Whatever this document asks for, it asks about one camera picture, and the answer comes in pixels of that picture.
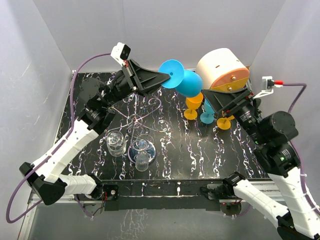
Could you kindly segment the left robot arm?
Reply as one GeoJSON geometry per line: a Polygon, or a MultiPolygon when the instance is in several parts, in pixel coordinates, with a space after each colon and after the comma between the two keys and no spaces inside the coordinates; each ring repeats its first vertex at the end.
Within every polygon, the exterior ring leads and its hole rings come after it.
{"type": "Polygon", "coordinates": [[[148,70],[127,60],[112,83],[88,77],[81,83],[78,97],[83,109],[71,129],[42,157],[23,163],[19,170],[28,185],[45,205],[65,195],[88,195],[97,200],[103,195],[101,180],[92,174],[67,176],[62,172],[70,161],[111,124],[116,113],[111,106],[132,93],[146,95],[170,79],[167,73],[148,70]]]}

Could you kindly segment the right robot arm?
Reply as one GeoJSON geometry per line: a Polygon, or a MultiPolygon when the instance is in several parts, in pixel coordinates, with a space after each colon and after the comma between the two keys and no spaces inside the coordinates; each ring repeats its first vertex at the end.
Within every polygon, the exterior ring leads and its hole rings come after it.
{"type": "Polygon", "coordinates": [[[285,205],[254,187],[238,172],[223,179],[213,192],[246,201],[275,226],[283,240],[318,240],[319,207],[303,182],[300,157],[289,143],[299,134],[293,116],[277,111],[262,117],[261,100],[254,98],[248,89],[233,92],[205,89],[202,94],[218,116],[234,116],[256,144],[253,152],[256,160],[277,186],[285,205]]]}

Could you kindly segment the clear ribbed wine glass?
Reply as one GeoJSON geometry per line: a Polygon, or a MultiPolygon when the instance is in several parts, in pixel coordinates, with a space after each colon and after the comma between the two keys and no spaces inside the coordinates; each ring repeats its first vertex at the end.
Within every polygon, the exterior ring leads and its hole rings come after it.
{"type": "Polygon", "coordinates": [[[153,138],[149,134],[144,133],[137,136],[131,144],[131,148],[137,151],[137,154],[134,156],[135,168],[140,172],[145,172],[149,168],[149,160],[152,156],[148,152],[150,143],[153,143],[153,138]]]}

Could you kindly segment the yellow wine glass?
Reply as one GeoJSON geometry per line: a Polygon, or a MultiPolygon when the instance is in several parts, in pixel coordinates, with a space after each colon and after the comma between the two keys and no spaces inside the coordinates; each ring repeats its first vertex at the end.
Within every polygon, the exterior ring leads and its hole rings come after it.
{"type": "Polygon", "coordinates": [[[203,102],[204,96],[200,92],[195,97],[187,97],[185,102],[187,109],[184,111],[184,117],[187,120],[196,120],[198,117],[197,109],[201,106],[203,102]]]}
{"type": "Polygon", "coordinates": [[[235,117],[233,115],[230,117],[221,117],[216,121],[216,123],[221,130],[228,130],[231,128],[231,120],[234,119],[235,117]]]}

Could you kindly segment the blue wine glass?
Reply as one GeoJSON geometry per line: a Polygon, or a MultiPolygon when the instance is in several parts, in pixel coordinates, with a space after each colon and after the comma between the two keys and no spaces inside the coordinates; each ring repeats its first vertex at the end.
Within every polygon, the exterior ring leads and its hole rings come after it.
{"type": "Polygon", "coordinates": [[[207,99],[204,100],[204,112],[200,115],[200,121],[204,124],[211,124],[214,122],[215,111],[207,99]]]}
{"type": "Polygon", "coordinates": [[[178,60],[165,61],[158,71],[170,76],[169,80],[161,85],[162,87],[175,89],[186,98],[196,97],[203,89],[202,78],[194,71],[185,69],[178,60]]]}

